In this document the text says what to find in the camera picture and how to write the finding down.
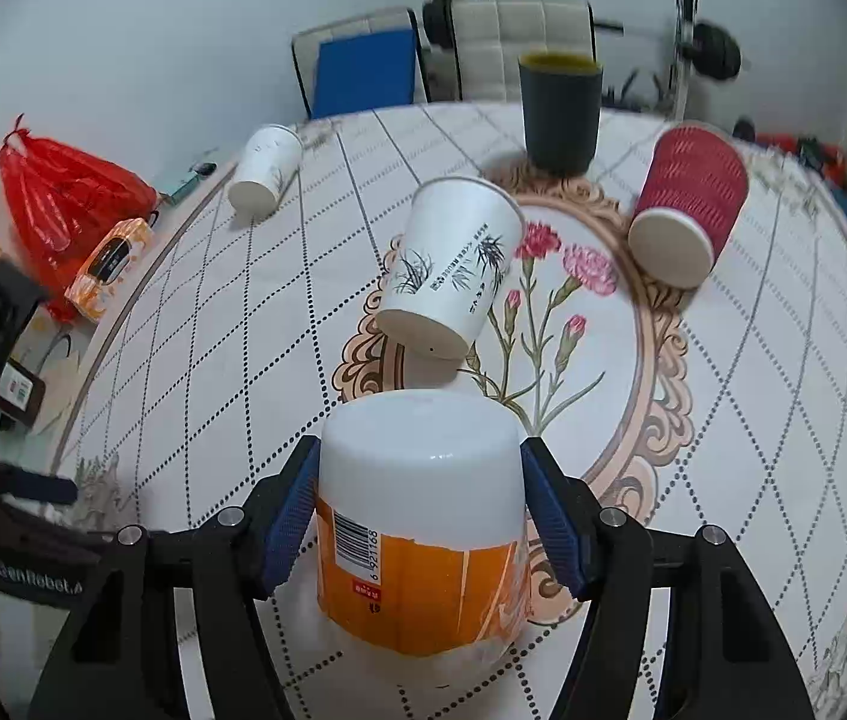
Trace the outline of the dark green cup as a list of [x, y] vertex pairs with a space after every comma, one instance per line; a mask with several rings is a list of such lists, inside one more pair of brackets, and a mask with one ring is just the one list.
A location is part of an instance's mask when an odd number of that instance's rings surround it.
[[519, 59], [529, 161], [554, 176], [581, 176], [594, 158], [602, 101], [602, 65], [567, 52]]

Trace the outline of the floral checked tablecloth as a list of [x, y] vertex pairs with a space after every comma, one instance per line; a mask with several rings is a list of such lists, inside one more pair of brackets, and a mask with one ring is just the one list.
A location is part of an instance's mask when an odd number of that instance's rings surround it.
[[[303, 128], [279, 210], [204, 188], [86, 351], [52, 466], [103, 523], [185, 530], [244, 499], [340, 403], [446, 387], [505, 405], [565, 472], [650, 527], [720, 525], [782, 624], [814, 712], [847, 715], [847, 221], [819, 177], [746, 149], [749, 196], [697, 291], [650, 278], [628, 216], [663, 122], [609, 112], [586, 176], [522, 159], [512, 104], [364, 112]], [[376, 327], [420, 184], [482, 176], [529, 242], [466, 359]]]

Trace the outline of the white quilted chair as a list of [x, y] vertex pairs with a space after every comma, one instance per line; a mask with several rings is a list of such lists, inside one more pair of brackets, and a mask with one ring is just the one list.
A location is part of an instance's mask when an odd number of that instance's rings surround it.
[[595, 57], [586, 0], [454, 0], [451, 34], [462, 101], [521, 99], [519, 59], [534, 52]]

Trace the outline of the orange cup white base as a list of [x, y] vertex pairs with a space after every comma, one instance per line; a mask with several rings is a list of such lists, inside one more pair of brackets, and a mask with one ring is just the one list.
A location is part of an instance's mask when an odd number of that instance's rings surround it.
[[451, 390], [340, 406], [319, 452], [325, 616], [400, 656], [496, 658], [529, 611], [519, 439], [505, 406]]

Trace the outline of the small white paper cup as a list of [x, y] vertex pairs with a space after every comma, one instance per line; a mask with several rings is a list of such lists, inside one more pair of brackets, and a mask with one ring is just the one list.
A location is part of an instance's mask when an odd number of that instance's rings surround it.
[[274, 215], [302, 159], [303, 142], [295, 130], [277, 124], [259, 128], [247, 140], [228, 185], [229, 204], [252, 220]]

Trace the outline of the brown sauce bottle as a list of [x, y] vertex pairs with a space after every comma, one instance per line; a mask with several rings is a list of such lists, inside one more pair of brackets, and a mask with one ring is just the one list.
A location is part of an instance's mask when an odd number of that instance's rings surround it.
[[0, 374], [0, 411], [25, 427], [32, 427], [41, 411], [46, 383], [13, 358]]

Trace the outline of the orange tissue pack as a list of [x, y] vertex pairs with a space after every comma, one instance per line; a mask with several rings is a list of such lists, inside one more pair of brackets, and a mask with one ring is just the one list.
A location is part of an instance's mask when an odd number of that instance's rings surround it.
[[65, 298], [86, 320], [98, 323], [151, 241], [153, 231], [143, 218], [119, 221], [76, 270]]

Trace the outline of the white paper cup bamboo print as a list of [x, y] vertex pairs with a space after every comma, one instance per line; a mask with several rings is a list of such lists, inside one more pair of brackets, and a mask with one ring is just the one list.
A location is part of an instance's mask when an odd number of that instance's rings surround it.
[[387, 275], [376, 325], [417, 355], [459, 361], [482, 332], [526, 220], [478, 177], [421, 184]]

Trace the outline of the teal phone on table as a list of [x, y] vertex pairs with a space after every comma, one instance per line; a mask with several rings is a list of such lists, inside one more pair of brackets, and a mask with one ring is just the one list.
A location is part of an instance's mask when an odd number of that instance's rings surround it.
[[215, 172], [215, 161], [200, 161], [187, 167], [167, 167], [153, 179], [153, 187], [160, 193], [164, 203], [178, 206]]

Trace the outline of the red ribbed paper cup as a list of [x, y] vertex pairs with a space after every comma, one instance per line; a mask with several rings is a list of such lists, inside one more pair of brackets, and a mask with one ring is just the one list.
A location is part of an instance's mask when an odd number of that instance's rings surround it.
[[659, 137], [628, 230], [630, 254], [651, 278], [695, 289], [713, 271], [749, 195], [728, 137], [682, 122]]

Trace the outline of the barbell on rack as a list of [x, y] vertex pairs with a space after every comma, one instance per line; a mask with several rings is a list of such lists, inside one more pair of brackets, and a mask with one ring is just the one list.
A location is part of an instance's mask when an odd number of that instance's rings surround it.
[[[451, 34], [451, 5], [454, 0], [426, 0], [423, 4], [423, 31], [433, 54], [448, 55], [449, 68], [441, 78], [449, 83], [449, 91], [460, 99], [457, 86], [456, 60]], [[602, 91], [602, 103], [612, 109], [656, 112], [671, 119], [682, 119], [689, 102], [690, 80], [698, 75], [712, 82], [736, 80], [743, 66], [743, 54], [736, 39], [721, 26], [697, 16], [698, 0], [675, 0], [674, 39], [668, 73], [651, 73], [654, 98], [649, 101], [631, 93], [640, 71], [632, 70], [618, 88], [609, 86]], [[595, 57], [597, 36], [601, 32], [624, 36], [627, 32], [618, 21], [601, 21], [594, 16]]]

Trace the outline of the red plastic bag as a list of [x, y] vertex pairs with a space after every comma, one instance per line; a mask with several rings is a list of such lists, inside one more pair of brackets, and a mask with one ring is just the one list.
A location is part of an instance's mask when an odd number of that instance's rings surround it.
[[137, 174], [36, 137], [21, 121], [0, 145], [0, 181], [26, 265], [60, 323], [78, 316], [65, 291], [96, 245], [114, 224], [146, 218], [158, 205], [158, 192]]

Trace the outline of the chair with blue cushion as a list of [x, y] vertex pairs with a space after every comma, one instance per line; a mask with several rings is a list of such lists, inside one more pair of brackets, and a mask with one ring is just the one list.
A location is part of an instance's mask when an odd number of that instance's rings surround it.
[[407, 7], [298, 32], [291, 57], [309, 119], [430, 101], [420, 29]]

